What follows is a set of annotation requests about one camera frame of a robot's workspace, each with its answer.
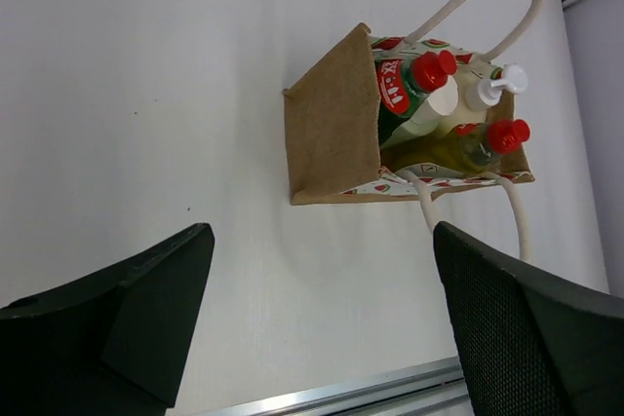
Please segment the green dish soap bottle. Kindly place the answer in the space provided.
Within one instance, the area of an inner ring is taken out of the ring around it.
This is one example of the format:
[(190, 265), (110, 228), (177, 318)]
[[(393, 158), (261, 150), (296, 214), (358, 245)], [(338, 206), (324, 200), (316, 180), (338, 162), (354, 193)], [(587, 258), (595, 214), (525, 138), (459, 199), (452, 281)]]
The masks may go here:
[(457, 72), (449, 51), (427, 52), (415, 58), (392, 58), (375, 63), (380, 92), (377, 121), (379, 145), (384, 148), (393, 131), (408, 120), (416, 109), (447, 83)]

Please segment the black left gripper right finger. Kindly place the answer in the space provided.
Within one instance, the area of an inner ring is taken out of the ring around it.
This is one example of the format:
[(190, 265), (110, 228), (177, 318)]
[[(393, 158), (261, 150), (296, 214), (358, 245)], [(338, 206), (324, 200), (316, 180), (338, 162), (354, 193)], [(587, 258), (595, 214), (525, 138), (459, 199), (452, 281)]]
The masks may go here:
[(475, 414), (622, 414), (622, 299), (446, 222), (433, 245)]

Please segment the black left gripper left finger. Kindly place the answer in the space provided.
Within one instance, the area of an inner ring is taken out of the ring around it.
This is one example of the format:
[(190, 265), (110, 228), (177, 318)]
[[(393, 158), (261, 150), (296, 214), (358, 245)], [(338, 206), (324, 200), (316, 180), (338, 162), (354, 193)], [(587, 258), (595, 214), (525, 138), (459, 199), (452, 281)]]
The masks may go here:
[(1, 310), (4, 415), (163, 415), (215, 247), (208, 223)]

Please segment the yellow dish soap bottle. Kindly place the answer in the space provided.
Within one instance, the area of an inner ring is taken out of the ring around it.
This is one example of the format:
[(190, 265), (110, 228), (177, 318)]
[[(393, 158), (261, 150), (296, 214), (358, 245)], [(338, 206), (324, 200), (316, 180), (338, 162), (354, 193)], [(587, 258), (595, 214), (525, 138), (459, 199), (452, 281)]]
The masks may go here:
[(460, 124), (441, 138), (425, 136), (387, 148), (381, 163), (394, 173), (463, 179), (494, 168), (529, 137), (530, 127), (522, 119)]

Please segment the burlap watermelon canvas bag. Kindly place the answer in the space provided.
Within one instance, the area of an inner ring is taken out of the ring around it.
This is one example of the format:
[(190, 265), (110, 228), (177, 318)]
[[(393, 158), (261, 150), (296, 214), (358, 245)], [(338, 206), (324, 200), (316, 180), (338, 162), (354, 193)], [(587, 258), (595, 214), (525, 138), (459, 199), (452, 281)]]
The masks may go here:
[[(449, 0), (389, 53), (397, 57), (467, 0)], [(476, 54), (467, 71), (489, 66), (537, 18), (545, 0), (531, 0), (518, 25), (498, 45)], [(358, 24), (292, 87), (284, 90), (290, 198), (295, 206), (391, 202), (391, 195), (354, 195), (381, 177), (373, 134), (379, 94), (372, 84), (371, 31)]]

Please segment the white pump soap dispenser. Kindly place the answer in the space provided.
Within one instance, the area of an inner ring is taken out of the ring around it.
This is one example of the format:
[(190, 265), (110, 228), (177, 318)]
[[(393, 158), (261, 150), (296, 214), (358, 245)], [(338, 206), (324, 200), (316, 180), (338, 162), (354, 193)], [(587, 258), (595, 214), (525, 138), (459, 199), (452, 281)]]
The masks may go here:
[(518, 64), (508, 64), (484, 77), (474, 71), (459, 71), (454, 75), (458, 86), (458, 104), (452, 117), (458, 124), (481, 123), (499, 104), (503, 93), (519, 95), (528, 87), (526, 72)]

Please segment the pale bottle with white cap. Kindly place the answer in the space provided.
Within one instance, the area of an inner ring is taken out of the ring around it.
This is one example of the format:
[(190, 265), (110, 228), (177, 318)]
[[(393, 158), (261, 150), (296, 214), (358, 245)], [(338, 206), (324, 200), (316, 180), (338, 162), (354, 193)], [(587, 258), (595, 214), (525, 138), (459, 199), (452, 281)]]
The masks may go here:
[(393, 131), (384, 145), (394, 146), (431, 133), (443, 118), (455, 111), (458, 101), (457, 83), (449, 76), (447, 83), (432, 92), (414, 114)]

